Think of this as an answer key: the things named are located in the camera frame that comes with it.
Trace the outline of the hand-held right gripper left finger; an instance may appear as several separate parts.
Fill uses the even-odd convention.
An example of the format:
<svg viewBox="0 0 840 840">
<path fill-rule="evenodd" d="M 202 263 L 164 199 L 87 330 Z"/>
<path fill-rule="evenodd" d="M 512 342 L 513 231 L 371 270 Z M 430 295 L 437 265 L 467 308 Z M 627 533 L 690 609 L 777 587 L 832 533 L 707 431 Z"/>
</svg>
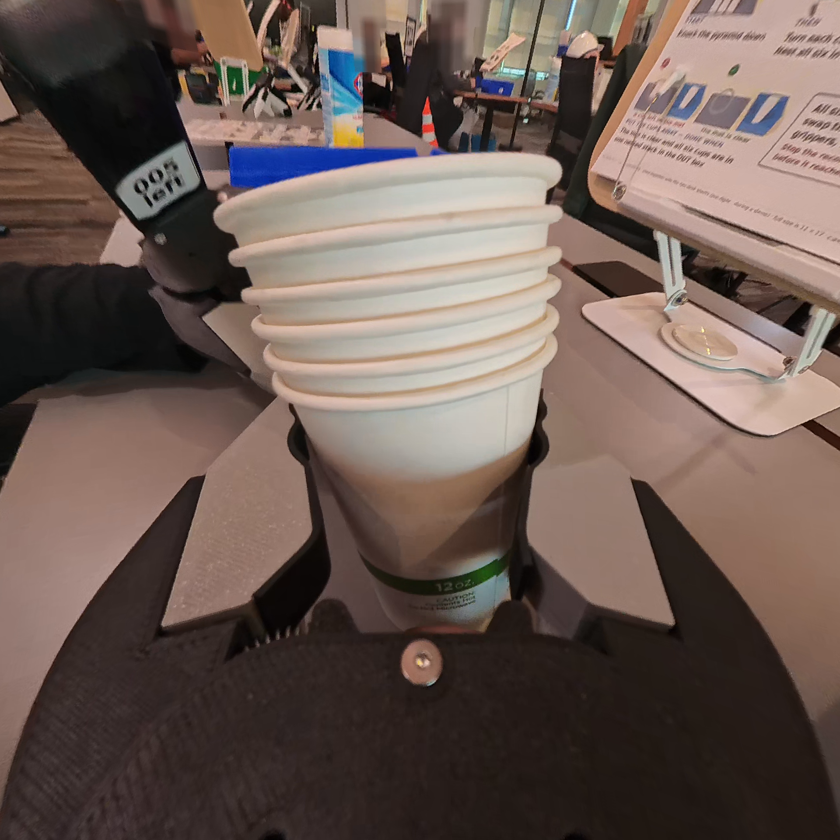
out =
<svg viewBox="0 0 840 840">
<path fill-rule="evenodd" d="M 258 644 L 292 635 L 330 577 L 308 440 L 275 400 L 203 477 L 161 630 L 237 620 Z"/>
</svg>

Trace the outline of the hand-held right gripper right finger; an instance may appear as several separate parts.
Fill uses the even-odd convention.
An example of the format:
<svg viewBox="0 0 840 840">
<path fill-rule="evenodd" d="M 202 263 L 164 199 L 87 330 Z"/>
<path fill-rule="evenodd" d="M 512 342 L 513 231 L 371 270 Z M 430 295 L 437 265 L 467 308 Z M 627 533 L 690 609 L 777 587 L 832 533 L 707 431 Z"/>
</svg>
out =
<svg viewBox="0 0 840 840">
<path fill-rule="evenodd" d="M 518 593 L 538 633 L 582 639 L 602 619 L 676 626 L 630 472 L 557 395 L 540 395 L 518 524 Z"/>
</svg>

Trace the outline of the stack of white paper cups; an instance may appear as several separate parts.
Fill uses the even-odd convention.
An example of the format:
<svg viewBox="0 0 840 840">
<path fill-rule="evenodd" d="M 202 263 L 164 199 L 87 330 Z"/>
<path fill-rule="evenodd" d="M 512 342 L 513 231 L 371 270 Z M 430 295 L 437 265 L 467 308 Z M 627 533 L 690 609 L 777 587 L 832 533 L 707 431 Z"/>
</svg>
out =
<svg viewBox="0 0 840 840">
<path fill-rule="evenodd" d="M 481 629 L 510 597 L 561 282 L 544 154 L 402 156 L 220 203 L 242 298 L 382 609 Z"/>
</svg>

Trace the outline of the person's left forearm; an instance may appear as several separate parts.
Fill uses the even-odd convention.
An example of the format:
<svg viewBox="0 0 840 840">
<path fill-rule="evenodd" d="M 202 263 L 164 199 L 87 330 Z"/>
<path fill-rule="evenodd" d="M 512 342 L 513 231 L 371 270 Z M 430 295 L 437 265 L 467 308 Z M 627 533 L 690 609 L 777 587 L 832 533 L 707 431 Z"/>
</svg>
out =
<svg viewBox="0 0 840 840">
<path fill-rule="evenodd" d="M 196 372 L 146 268 L 1 265 L 1 406 L 88 370 Z"/>
</svg>

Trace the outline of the person's left hand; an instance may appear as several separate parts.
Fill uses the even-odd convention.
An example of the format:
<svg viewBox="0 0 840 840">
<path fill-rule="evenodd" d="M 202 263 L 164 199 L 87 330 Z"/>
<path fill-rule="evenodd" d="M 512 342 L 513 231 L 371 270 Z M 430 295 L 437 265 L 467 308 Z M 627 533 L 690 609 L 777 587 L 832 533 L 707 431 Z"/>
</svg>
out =
<svg viewBox="0 0 840 840">
<path fill-rule="evenodd" d="M 266 371 L 262 362 L 256 363 L 255 337 L 246 338 L 249 328 L 243 302 L 221 301 L 206 293 L 178 294 L 157 284 L 150 296 L 176 338 L 205 360 L 218 362 L 254 382 L 258 372 Z"/>
</svg>

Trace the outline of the blue plastic bin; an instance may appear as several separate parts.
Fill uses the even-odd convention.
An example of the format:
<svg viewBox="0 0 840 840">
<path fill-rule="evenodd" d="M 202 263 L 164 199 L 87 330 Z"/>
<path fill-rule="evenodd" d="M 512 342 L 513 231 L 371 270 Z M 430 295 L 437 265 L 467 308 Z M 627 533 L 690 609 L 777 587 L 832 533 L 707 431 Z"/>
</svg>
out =
<svg viewBox="0 0 840 840">
<path fill-rule="evenodd" d="M 227 147 L 227 168 L 232 187 L 257 188 L 306 175 L 419 156 L 418 149 L 414 147 L 328 148 L 231 144 Z"/>
</svg>

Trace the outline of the white stand base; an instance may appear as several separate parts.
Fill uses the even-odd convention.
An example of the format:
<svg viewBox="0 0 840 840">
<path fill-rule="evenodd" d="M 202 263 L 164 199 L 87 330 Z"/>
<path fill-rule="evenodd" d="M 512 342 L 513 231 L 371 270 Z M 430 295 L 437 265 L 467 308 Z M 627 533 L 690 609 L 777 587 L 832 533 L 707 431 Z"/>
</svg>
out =
<svg viewBox="0 0 840 840">
<path fill-rule="evenodd" d="M 594 147 L 587 182 L 603 207 L 654 232 L 664 290 L 585 305 L 591 325 L 729 425 L 772 437 L 837 410 L 838 385 L 811 371 L 838 320 L 838 262 L 722 222 L 662 196 L 631 189 L 592 171 L 632 103 L 654 53 L 667 42 L 688 2 L 676 2 L 646 49 Z M 725 265 L 762 277 L 812 304 L 800 349 L 773 350 L 689 302 L 681 263 L 688 245 Z"/>
</svg>

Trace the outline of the cleaning wipes canister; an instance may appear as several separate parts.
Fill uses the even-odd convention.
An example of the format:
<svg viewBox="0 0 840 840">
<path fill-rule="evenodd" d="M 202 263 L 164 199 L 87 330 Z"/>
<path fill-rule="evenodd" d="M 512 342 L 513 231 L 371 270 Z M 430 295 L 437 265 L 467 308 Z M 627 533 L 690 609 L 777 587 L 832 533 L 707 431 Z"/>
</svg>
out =
<svg viewBox="0 0 840 840">
<path fill-rule="evenodd" d="M 325 142 L 330 148 L 364 147 L 363 63 L 351 32 L 319 26 L 318 63 Z"/>
</svg>

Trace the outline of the black phone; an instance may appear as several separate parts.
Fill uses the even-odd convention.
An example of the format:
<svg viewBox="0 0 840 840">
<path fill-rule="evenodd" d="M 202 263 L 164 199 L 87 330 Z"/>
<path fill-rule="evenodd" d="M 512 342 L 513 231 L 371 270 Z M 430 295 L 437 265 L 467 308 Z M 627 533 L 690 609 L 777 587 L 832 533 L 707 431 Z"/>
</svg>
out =
<svg viewBox="0 0 840 840">
<path fill-rule="evenodd" d="M 633 297 L 664 290 L 657 279 L 620 260 L 579 264 L 572 270 L 609 298 Z"/>
</svg>

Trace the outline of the black office chair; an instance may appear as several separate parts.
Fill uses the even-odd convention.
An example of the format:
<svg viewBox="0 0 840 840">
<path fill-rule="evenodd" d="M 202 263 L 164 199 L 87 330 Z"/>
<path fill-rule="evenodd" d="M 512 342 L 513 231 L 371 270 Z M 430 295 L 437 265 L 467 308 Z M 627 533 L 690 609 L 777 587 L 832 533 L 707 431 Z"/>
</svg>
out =
<svg viewBox="0 0 840 840">
<path fill-rule="evenodd" d="M 546 155 L 560 164 L 561 177 L 551 190 L 567 192 L 592 123 L 597 55 L 563 58 L 556 114 Z"/>
</svg>

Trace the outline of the printed instruction sheet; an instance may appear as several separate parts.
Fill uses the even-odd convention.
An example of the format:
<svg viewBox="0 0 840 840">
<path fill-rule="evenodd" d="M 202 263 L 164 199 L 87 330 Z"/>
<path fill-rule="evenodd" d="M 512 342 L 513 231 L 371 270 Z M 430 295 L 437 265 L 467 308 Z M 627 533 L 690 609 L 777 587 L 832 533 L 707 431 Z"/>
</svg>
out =
<svg viewBox="0 0 840 840">
<path fill-rule="evenodd" d="M 838 262 L 838 85 L 839 2 L 688 2 L 592 171 Z"/>
</svg>

